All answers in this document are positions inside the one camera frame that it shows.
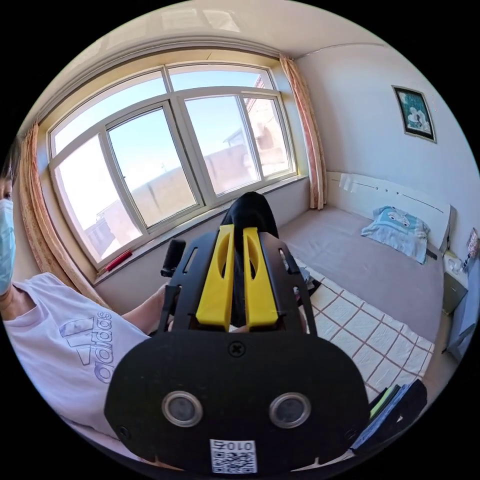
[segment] white window frame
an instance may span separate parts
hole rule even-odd
[[[67,114],[67,116],[60,119],[60,121],[53,125],[48,132],[48,145],[50,151],[50,161],[48,166],[52,179],[53,189],[57,197],[60,210],[62,211],[65,221],[70,228],[73,236],[80,245],[82,251],[98,271],[108,265],[122,252],[127,250],[135,250],[147,244],[148,242],[151,242],[156,237],[165,234],[167,231],[178,227],[179,225],[188,222],[189,220],[192,220],[193,218],[201,214],[204,214],[212,209],[226,204],[229,201],[241,196],[245,192],[252,190],[260,190],[281,180],[285,180],[298,175],[298,166],[295,162],[292,136],[288,125],[285,107],[282,102],[281,93],[278,90],[272,90],[267,88],[231,86],[209,86],[172,91],[172,84],[168,69],[175,67],[186,67],[188,65],[208,65],[209,67],[212,67],[213,70],[215,69],[215,66],[217,68],[229,68],[232,70],[236,68],[238,70],[244,71],[248,71],[247,69],[249,68],[248,65],[244,64],[203,61],[195,63],[190,62],[189,64],[170,64],[167,66],[156,68],[154,71],[151,71],[149,73],[142,72],[135,77],[128,78],[127,80],[123,79],[122,81],[116,83],[114,86],[109,85],[105,89],[102,89],[100,93],[97,93],[95,96],[89,97],[84,102],[82,102],[79,107],[71,111],[69,114]],[[258,65],[252,65],[251,68],[255,68],[255,71],[264,70],[270,77],[271,85],[275,85],[271,72],[268,68],[261,68]],[[143,83],[154,78],[163,78],[166,88],[165,94],[142,100],[138,103],[135,103],[131,106],[128,106],[122,110],[113,113],[107,118],[104,118],[100,122],[91,126],[85,132],[81,133],[72,142],[66,145],[58,154],[52,156],[55,151],[53,148],[55,135],[75,117],[80,115],[82,112],[84,112],[97,102],[103,100],[104,98],[120,90],[123,90],[123,88],[125,88],[126,82],[129,83],[128,87],[131,87],[133,85]],[[195,130],[188,114],[186,101],[221,96],[237,98],[237,104],[239,106],[239,111],[242,116],[243,126],[247,130],[249,136],[249,148],[252,153],[253,161],[256,165],[256,168],[258,169],[260,180],[249,183],[232,191],[216,195],[207,170],[207,165],[205,163],[197,136],[195,134]],[[286,154],[289,164],[288,170],[278,172],[274,175],[269,175],[268,177],[263,176],[260,155],[257,149],[255,135],[253,133],[253,129],[248,117],[247,106],[243,101],[244,98],[259,98],[274,101],[280,121],[280,127],[283,133],[283,140],[285,142]],[[183,172],[185,173],[193,196],[196,200],[196,205],[193,205],[185,210],[176,213],[171,217],[161,220],[155,225],[147,227],[143,221],[140,212],[138,211],[135,202],[133,201],[132,195],[121,174],[120,168],[115,158],[115,152],[110,143],[108,131],[123,123],[133,120],[136,117],[145,115],[158,109],[163,109],[165,113],[165,118],[170,128],[170,133],[172,135],[172,139],[176,147],[178,157],[183,168]],[[61,188],[57,181],[57,176],[55,174],[55,170],[67,157],[69,157],[74,151],[76,151],[84,143],[86,143],[88,140],[92,139],[95,136],[99,137],[102,153],[110,176],[112,178],[113,184],[116,188],[116,191],[118,192],[119,199],[123,207],[125,208],[127,214],[129,215],[132,223],[140,231],[140,236],[137,239],[127,243],[126,245],[123,245],[121,249],[116,250],[114,253],[110,254],[101,261],[98,261],[94,258],[89,248],[87,247],[84,232],[76,227],[75,221],[72,218],[73,212],[66,203],[66,201],[68,202],[68,199],[66,200],[64,198],[64,195],[62,194]]]

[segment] hair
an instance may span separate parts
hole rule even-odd
[[[19,173],[20,157],[21,145],[19,138],[16,136],[15,140],[10,145],[6,158],[1,166],[0,179],[11,180],[12,184],[15,183]]]

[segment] framed picture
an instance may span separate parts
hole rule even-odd
[[[392,85],[407,135],[421,137],[436,143],[434,125],[424,94],[401,86]]]

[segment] face mask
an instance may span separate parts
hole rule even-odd
[[[0,200],[0,295],[12,282],[15,263],[14,203]]]

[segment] blue sky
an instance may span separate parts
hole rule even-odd
[[[209,86],[253,87],[257,73],[235,71],[185,72],[171,75],[175,91]],[[57,151],[100,120],[136,102],[166,93],[161,78],[122,90],[83,112],[55,136]],[[242,128],[234,97],[186,101],[203,155],[228,147],[224,140]],[[179,157],[161,110],[150,112],[110,131],[110,140],[129,189],[180,166]],[[72,208],[83,229],[103,209],[118,200],[96,139],[79,148],[60,165]]]

